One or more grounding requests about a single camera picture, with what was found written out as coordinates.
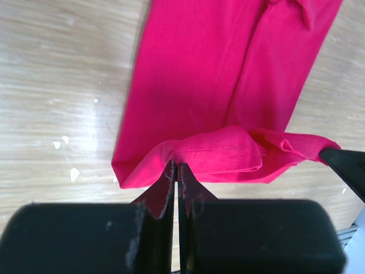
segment pink fabric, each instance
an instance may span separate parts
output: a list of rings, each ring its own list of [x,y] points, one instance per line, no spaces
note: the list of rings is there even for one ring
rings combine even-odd
[[[120,186],[150,186],[169,159],[203,182],[268,183],[339,148],[284,130],[340,4],[152,0],[112,160]]]

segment wooden table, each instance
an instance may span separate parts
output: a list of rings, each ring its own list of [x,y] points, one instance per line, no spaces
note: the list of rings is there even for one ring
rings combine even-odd
[[[110,161],[147,11],[147,0],[0,2],[0,231],[23,204],[129,202],[144,191],[119,189]],[[364,87],[365,2],[345,0],[288,132],[365,151]],[[318,163],[269,185],[207,187],[220,198],[313,199],[337,229],[363,207]]]

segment stitching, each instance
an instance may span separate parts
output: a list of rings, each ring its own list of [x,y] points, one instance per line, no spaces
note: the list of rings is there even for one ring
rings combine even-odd
[[[216,147],[216,148],[195,148],[193,150],[175,150],[175,152],[185,152],[185,151],[201,151],[201,150],[225,150],[228,148],[243,148],[246,146],[234,146],[234,147]]]
[[[229,154],[229,155],[219,155],[219,156],[213,156],[213,157],[195,157],[195,158],[186,158],[186,160],[204,160],[204,159],[214,159],[214,158],[221,158],[221,157],[231,157],[231,156],[240,156],[240,155],[246,155],[247,153],[239,153],[239,154]]]

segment white speck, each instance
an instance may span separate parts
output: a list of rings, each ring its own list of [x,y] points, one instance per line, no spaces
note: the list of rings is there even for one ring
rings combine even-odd
[[[112,222],[111,221],[109,221],[108,223],[107,223],[107,225],[105,226],[105,231],[109,231],[109,229],[111,228],[111,226],[112,226]]]
[[[59,149],[61,147],[61,143],[59,141],[53,141],[53,145],[56,149]]]
[[[70,139],[69,139],[69,137],[68,137],[68,136],[62,136],[62,140],[63,140],[66,144],[68,144],[68,143],[69,143],[69,141],[70,141]]]
[[[340,38],[338,38],[338,37],[331,37],[331,41],[332,41],[332,43],[337,43],[337,42],[339,42],[341,39]]]
[[[75,20],[72,17],[68,17],[66,22],[69,26],[73,26],[75,24]]]
[[[70,167],[72,167],[72,164],[70,163],[69,159],[66,156],[64,158],[66,159],[66,161],[68,162],[68,164],[70,165]]]
[[[76,179],[78,178],[79,175],[80,175],[80,171],[77,168],[72,168],[70,171],[71,182],[73,183],[74,181],[76,181]]]

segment pink cloth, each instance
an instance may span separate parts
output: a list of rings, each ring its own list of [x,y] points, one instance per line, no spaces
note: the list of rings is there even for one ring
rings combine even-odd
[[[169,159],[203,182],[268,183],[339,148],[284,130],[340,4],[152,0],[112,160],[120,186],[150,186]]]

